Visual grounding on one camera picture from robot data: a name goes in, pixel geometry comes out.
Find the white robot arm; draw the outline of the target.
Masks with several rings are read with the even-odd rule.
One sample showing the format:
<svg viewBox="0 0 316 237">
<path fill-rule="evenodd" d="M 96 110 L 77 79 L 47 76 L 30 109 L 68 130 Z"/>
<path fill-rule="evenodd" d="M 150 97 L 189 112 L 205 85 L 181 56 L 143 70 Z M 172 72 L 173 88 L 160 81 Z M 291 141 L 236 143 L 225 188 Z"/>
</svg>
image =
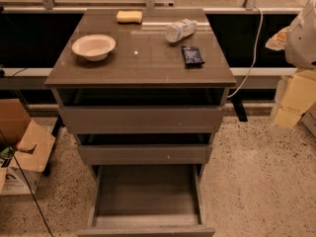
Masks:
<svg viewBox="0 0 316 237">
<path fill-rule="evenodd" d="M 290 130 L 316 102 L 316 0 L 309 0 L 266 47 L 283 49 L 286 62 L 297 68 L 293 75 L 279 80 L 271 113 L 275 128 Z"/>
</svg>

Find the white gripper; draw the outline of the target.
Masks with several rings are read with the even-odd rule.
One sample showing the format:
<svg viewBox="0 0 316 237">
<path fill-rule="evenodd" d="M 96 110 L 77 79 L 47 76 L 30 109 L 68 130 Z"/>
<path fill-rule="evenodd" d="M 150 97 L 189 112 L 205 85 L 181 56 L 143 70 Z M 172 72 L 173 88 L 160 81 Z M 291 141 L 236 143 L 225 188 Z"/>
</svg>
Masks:
<svg viewBox="0 0 316 237">
<path fill-rule="evenodd" d="M 288 80 L 274 124 L 282 129 L 293 128 L 315 102 L 316 72 L 304 70 L 295 73 Z"/>
</svg>

